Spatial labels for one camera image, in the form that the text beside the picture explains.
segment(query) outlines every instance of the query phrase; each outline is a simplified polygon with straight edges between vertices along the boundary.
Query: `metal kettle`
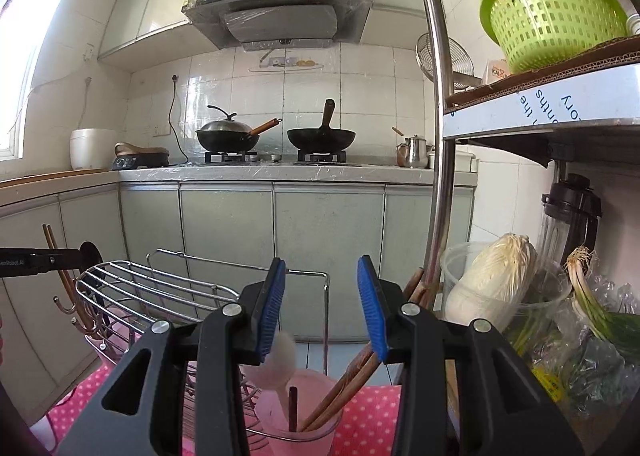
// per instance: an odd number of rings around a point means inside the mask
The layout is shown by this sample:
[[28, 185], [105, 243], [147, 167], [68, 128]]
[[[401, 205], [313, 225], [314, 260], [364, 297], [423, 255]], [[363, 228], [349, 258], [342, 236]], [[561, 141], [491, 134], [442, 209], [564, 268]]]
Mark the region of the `metal kettle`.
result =
[[429, 166], [430, 144], [425, 138], [414, 134], [404, 139], [404, 166], [412, 169], [426, 169]]

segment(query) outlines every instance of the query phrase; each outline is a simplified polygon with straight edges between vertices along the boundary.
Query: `metal strainer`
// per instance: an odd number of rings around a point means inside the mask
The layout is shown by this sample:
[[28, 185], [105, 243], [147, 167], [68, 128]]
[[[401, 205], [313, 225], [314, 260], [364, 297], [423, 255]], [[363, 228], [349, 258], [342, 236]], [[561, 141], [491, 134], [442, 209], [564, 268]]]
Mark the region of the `metal strainer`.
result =
[[[470, 86], [476, 87], [481, 83], [481, 79], [474, 76], [474, 64], [471, 57], [453, 39], [449, 39], [451, 50], [451, 66], [453, 68], [453, 87], [455, 90], [463, 90]], [[433, 82], [433, 57], [431, 56], [431, 36], [423, 33], [415, 45], [415, 58], [422, 73]]]

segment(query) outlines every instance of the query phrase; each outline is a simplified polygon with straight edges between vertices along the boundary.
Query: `stove burner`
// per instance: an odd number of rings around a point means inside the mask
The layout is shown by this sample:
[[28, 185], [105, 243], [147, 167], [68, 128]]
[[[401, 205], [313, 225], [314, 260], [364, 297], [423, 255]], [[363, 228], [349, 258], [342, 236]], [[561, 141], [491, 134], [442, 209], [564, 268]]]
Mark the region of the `stove burner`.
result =
[[249, 156], [256, 154], [255, 151], [250, 152], [206, 152], [204, 154], [204, 163], [242, 163], [248, 162]]
[[330, 152], [330, 153], [312, 153], [298, 150], [299, 162], [310, 163], [345, 163], [347, 161], [347, 153], [345, 151]]

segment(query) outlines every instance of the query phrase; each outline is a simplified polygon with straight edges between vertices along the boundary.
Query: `silver bolt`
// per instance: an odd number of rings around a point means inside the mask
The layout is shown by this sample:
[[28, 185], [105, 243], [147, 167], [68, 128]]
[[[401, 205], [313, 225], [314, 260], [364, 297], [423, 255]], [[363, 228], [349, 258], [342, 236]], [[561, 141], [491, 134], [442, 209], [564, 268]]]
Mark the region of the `silver bolt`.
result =
[[420, 307], [417, 304], [414, 304], [412, 302], [406, 302], [402, 305], [402, 308], [400, 309], [400, 311], [404, 315], [413, 316], [413, 315], [418, 315], [420, 313]]
[[241, 312], [242, 306], [235, 302], [230, 302], [222, 309], [222, 313], [227, 317], [234, 317], [235, 315], [239, 315]]
[[491, 330], [491, 323], [486, 319], [477, 319], [474, 321], [474, 330], [480, 333], [487, 333]]
[[170, 324], [167, 321], [157, 321], [151, 325], [151, 331], [153, 333], [164, 333], [170, 328]]

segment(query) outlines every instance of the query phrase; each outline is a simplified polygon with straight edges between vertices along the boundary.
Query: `tiled floor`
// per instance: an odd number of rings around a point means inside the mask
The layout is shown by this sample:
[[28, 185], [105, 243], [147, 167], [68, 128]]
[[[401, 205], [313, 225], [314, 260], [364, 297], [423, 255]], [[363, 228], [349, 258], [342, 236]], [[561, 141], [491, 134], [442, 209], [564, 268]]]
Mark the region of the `tiled floor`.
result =
[[[338, 379], [353, 360], [353, 357], [365, 344], [329, 344], [329, 363], [327, 373], [331, 378]], [[318, 372], [322, 371], [322, 344], [296, 343], [297, 366]], [[380, 365], [367, 382], [368, 386], [388, 386], [396, 375], [397, 364], [391, 366]]]

